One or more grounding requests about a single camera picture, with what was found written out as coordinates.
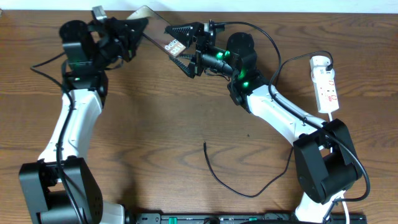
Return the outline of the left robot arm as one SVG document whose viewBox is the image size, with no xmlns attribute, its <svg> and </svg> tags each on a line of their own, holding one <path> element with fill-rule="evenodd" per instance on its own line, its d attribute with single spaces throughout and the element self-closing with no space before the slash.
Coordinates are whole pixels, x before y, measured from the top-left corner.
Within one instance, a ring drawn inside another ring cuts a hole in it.
<svg viewBox="0 0 398 224">
<path fill-rule="evenodd" d="M 104 201 L 86 156 L 108 94 L 106 73 L 133 59 L 147 23 L 96 16 L 61 26 L 62 110 L 39 158 L 19 171 L 33 223 L 134 223 L 124 205 Z"/>
</svg>

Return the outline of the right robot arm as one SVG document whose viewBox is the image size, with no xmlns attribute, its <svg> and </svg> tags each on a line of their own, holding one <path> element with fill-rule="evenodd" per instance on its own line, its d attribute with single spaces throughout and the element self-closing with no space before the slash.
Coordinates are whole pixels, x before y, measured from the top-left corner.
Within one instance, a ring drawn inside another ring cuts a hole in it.
<svg viewBox="0 0 398 224">
<path fill-rule="evenodd" d="M 234 33 L 225 49 L 217 47 L 216 35 L 224 27 L 214 21 L 167 26 L 165 33 L 173 43 L 195 46 L 194 54 L 172 52 L 171 61 L 190 78 L 206 73 L 227 79 L 234 103 L 269 123 L 291 144 L 289 157 L 295 161 L 303 197 L 289 222 L 337 223 L 334 206 L 346 204 L 345 192 L 368 178 L 347 126 L 339 119 L 312 116 L 282 96 L 276 89 L 278 76 L 266 79 L 257 68 L 252 35 Z"/>
</svg>

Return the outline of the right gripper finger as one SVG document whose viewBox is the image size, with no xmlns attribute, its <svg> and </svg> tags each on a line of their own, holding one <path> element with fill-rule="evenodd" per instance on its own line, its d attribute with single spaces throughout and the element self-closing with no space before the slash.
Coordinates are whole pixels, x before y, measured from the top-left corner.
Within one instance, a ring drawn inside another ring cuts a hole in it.
<svg viewBox="0 0 398 224">
<path fill-rule="evenodd" d="M 180 54 L 176 57 L 170 56 L 169 59 L 176 64 L 176 66 L 181 69 L 181 71 L 186 74 L 187 77 L 189 78 L 194 78 L 195 73 L 188 67 L 188 65 L 185 65 L 180 59 L 187 59 L 191 60 L 194 57 L 193 54 Z"/>
<path fill-rule="evenodd" d="M 202 35 L 202 23 L 192 22 L 178 26 L 167 26 L 165 33 L 171 35 L 185 47 L 189 47 L 197 40 L 199 35 Z"/>
</svg>

